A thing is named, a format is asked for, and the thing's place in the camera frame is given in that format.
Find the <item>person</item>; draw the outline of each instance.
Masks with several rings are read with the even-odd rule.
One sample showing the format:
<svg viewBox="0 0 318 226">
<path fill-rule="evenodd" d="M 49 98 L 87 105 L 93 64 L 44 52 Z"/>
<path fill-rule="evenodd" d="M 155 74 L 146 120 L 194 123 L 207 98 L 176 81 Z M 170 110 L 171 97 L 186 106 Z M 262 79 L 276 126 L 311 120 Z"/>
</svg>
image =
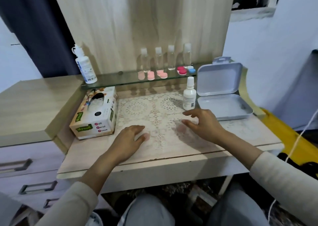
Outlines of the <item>person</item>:
<svg viewBox="0 0 318 226">
<path fill-rule="evenodd" d="M 318 225 L 318 182 L 280 160 L 226 131 L 209 110 L 193 109 L 184 115 L 198 117 L 199 123 L 182 120 L 201 138 L 215 143 L 235 156 L 254 180 L 269 192 L 287 211 L 306 225 Z M 101 155 L 68 191 L 41 218 L 37 226 L 85 225 L 98 203 L 97 196 L 113 168 L 130 158 L 145 141 L 145 134 L 135 135 L 145 127 L 124 128 L 111 147 Z M 119 225 L 174 225 L 175 220 L 155 196 L 138 196 L 126 210 Z M 208 226 L 268 226 L 262 210 L 243 191 L 226 192 L 213 207 Z"/>
</svg>

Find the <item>drawer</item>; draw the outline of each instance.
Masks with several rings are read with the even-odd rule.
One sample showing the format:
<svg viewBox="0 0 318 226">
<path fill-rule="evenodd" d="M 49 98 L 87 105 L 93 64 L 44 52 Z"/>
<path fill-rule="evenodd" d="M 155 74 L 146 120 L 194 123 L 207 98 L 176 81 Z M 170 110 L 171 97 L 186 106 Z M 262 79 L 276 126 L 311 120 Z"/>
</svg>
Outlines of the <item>drawer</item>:
<svg viewBox="0 0 318 226">
<path fill-rule="evenodd" d="M 46 192 L 41 194 L 30 194 L 18 196 L 13 199 L 33 208 L 41 213 L 46 213 L 50 207 L 66 192 L 66 190 Z"/>
<path fill-rule="evenodd" d="M 53 141 L 0 147 L 0 178 L 57 170 L 64 157 Z"/>
<path fill-rule="evenodd" d="M 0 178 L 0 192 L 10 196 L 26 196 L 49 191 L 67 190 L 68 180 L 56 179 L 57 170 Z"/>
</svg>

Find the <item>gray pants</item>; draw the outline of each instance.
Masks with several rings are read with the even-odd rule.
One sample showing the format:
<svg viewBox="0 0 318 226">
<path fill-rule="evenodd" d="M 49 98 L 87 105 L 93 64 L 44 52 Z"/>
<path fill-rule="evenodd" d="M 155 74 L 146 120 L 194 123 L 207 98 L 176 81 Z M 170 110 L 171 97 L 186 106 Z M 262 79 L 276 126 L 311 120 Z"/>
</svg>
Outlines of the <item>gray pants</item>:
<svg viewBox="0 0 318 226">
<path fill-rule="evenodd" d="M 145 194 L 133 203 L 125 226 L 173 226 L 171 213 L 155 196 Z M 213 207 L 206 226 L 269 226 L 263 211 L 241 190 L 226 192 Z"/>
</svg>

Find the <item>white cable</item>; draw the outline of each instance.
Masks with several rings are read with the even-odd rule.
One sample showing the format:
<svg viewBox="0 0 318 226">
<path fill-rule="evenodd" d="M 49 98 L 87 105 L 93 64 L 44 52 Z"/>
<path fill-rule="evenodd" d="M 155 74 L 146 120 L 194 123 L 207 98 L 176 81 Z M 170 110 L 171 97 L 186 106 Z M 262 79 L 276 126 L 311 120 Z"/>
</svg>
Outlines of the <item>white cable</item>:
<svg viewBox="0 0 318 226">
<path fill-rule="evenodd" d="M 292 149 L 290 150 L 290 153 L 288 154 L 285 162 L 288 161 L 288 159 L 292 156 L 293 152 L 295 151 L 296 147 L 297 147 L 297 144 L 301 138 L 301 136 L 304 134 L 304 132 L 308 129 L 308 127 L 310 126 L 310 124 L 312 123 L 312 121 L 314 120 L 314 118 L 316 117 L 318 113 L 318 109 L 316 110 L 316 112 L 312 115 L 311 119 L 309 120 L 308 124 L 306 125 L 306 127 L 303 129 L 303 131 L 299 134 L 299 136 L 297 137 L 294 145 L 292 146 Z M 272 202 L 271 206 L 269 207 L 269 210 L 268 210 L 268 217 L 267 217 L 267 220 L 268 220 L 268 223 L 270 221 L 270 215 L 271 215 L 271 210 L 273 208 L 273 205 L 274 203 L 276 203 L 276 199 Z"/>
</svg>

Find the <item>wooden cabinet top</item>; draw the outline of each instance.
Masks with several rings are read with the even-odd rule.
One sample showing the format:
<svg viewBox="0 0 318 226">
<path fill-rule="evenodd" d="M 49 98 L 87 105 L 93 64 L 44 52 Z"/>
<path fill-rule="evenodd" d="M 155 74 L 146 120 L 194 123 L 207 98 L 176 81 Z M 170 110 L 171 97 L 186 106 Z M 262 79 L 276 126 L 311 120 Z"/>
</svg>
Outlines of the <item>wooden cabinet top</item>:
<svg viewBox="0 0 318 226">
<path fill-rule="evenodd" d="M 0 146 L 52 140 L 80 90 L 82 76 L 20 81 L 0 94 Z"/>
</svg>

